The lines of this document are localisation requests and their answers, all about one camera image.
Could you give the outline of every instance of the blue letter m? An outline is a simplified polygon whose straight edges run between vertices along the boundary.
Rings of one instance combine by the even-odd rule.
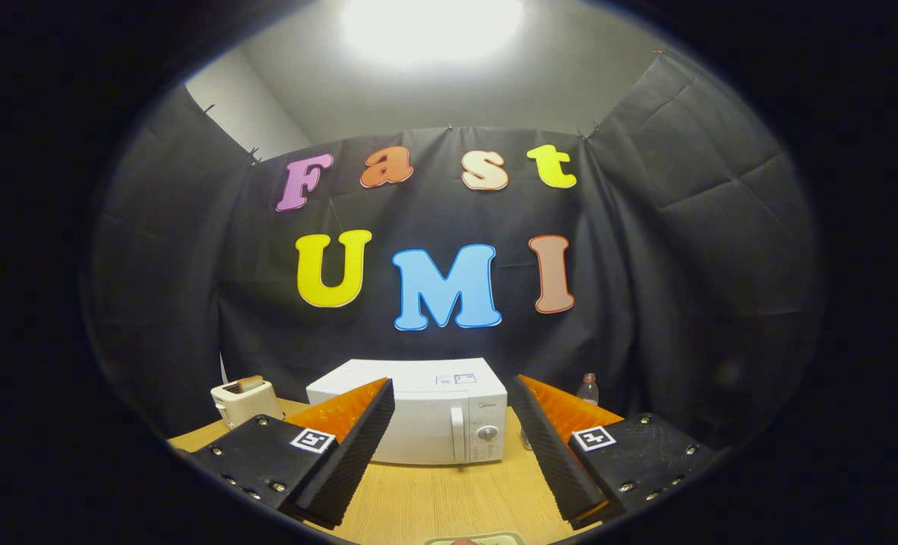
[[[422,301],[440,328],[449,323],[456,299],[463,298],[462,310],[456,315],[461,328],[484,328],[497,325],[502,314],[493,308],[493,286],[490,262],[497,255],[493,246],[470,244],[456,254],[449,276],[442,277],[427,251],[401,251],[391,262],[401,271],[401,316],[394,327],[401,331],[424,330],[429,324],[422,316]]]

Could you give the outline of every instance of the white microwave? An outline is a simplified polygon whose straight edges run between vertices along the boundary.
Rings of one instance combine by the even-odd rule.
[[[394,389],[394,414],[373,462],[455,465],[504,456],[507,389],[482,358],[349,360],[307,386],[307,401],[382,377]]]

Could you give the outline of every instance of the orange letter a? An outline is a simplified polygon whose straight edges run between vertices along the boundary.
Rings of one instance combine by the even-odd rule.
[[[383,183],[405,182],[412,176],[412,167],[408,166],[408,149],[400,145],[379,149],[369,155],[365,164],[369,167],[362,173],[363,187],[377,187]]]

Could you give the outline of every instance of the ceiling light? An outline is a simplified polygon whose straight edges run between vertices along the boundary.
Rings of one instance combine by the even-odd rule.
[[[396,63],[486,55],[516,31],[518,0],[352,0],[342,14],[362,55]]]

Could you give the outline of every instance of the table surface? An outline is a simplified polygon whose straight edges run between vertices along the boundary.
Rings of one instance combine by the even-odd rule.
[[[280,400],[284,417],[307,408]],[[193,452],[228,432],[223,421],[169,440]],[[335,530],[304,522],[327,534],[365,545],[422,545],[435,537],[515,531],[529,545],[552,543],[574,531],[560,518],[533,452],[522,448],[519,420],[507,407],[501,462],[466,466],[402,466],[371,462]]]

